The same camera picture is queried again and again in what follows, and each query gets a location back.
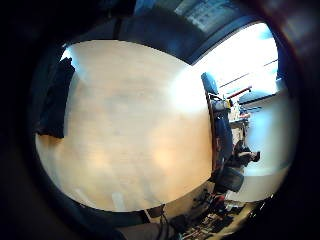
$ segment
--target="black chair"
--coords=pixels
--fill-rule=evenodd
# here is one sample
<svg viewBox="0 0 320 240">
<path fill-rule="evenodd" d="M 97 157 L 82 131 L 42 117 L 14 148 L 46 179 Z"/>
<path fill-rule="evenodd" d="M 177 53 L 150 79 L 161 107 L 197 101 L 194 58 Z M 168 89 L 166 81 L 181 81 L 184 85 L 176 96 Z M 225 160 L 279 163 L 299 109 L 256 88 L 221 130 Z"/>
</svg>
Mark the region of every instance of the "black chair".
<svg viewBox="0 0 320 240">
<path fill-rule="evenodd" d="M 212 180 L 215 183 L 215 192 L 225 193 L 228 190 L 238 192 L 243 184 L 244 176 L 231 167 L 223 166 L 214 173 Z"/>
<path fill-rule="evenodd" d="M 203 86 L 204 86 L 204 89 L 206 90 L 206 92 L 214 94 L 214 95 L 219 94 L 216 81 L 214 80 L 213 76 L 210 73 L 208 73 L 208 72 L 202 73 L 201 79 L 202 79 L 202 83 L 203 83 Z"/>
</svg>

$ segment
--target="desk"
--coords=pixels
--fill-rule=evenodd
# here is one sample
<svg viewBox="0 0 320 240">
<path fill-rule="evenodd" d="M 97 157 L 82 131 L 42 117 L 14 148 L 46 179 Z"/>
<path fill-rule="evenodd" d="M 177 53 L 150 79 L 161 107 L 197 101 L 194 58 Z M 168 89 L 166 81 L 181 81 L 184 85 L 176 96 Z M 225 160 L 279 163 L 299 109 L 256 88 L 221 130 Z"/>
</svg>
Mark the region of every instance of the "desk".
<svg viewBox="0 0 320 240">
<path fill-rule="evenodd" d="M 82 42 L 68 51 L 76 71 L 65 138 L 35 138 L 62 192 L 93 208 L 135 211 L 176 200 L 210 177 L 210 118 L 191 66 L 121 41 Z"/>
</svg>

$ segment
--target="bright window light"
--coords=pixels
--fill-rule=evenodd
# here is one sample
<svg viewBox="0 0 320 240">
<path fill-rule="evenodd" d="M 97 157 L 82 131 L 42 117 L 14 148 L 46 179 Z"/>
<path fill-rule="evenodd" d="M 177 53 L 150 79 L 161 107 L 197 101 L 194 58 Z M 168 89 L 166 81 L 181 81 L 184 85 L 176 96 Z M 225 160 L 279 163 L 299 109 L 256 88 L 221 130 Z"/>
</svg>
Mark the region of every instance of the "bright window light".
<svg viewBox="0 0 320 240">
<path fill-rule="evenodd" d="M 200 75 L 202 72 L 211 73 L 220 93 L 227 94 L 250 85 L 252 90 L 276 92 L 278 51 L 265 23 L 250 25 L 236 32 L 194 67 Z"/>
</svg>

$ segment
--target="white wall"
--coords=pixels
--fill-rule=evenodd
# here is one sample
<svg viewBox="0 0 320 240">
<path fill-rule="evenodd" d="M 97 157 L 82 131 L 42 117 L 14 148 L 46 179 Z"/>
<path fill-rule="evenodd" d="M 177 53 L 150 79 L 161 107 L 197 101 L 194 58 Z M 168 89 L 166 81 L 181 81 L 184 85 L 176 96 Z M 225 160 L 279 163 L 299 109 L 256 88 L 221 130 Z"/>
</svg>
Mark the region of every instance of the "white wall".
<svg viewBox="0 0 320 240">
<path fill-rule="evenodd" d="M 246 143 L 252 151 L 261 152 L 261 159 L 244 169 L 240 191 L 228 193 L 228 198 L 235 201 L 259 201 L 275 193 L 295 153 L 299 131 L 297 102 L 281 91 L 274 97 L 246 105 L 255 106 L 262 110 L 251 115 Z"/>
</svg>

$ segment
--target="black bag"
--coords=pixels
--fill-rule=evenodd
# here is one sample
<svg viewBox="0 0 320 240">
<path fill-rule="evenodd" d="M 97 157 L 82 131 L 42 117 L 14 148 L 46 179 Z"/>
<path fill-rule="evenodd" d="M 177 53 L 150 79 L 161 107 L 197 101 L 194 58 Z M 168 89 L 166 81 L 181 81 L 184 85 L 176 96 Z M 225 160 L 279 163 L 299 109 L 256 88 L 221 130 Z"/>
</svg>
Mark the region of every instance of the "black bag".
<svg viewBox="0 0 320 240">
<path fill-rule="evenodd" d="M 64 58 L 58 65 L 52 85 L 45 99 L 40 120 L 36 126 L 39 135 L 63 138 L 64 115 L 68 99 L 69 85 L 75 71 L 71 65 L 72 58 Z"/>
</svg>

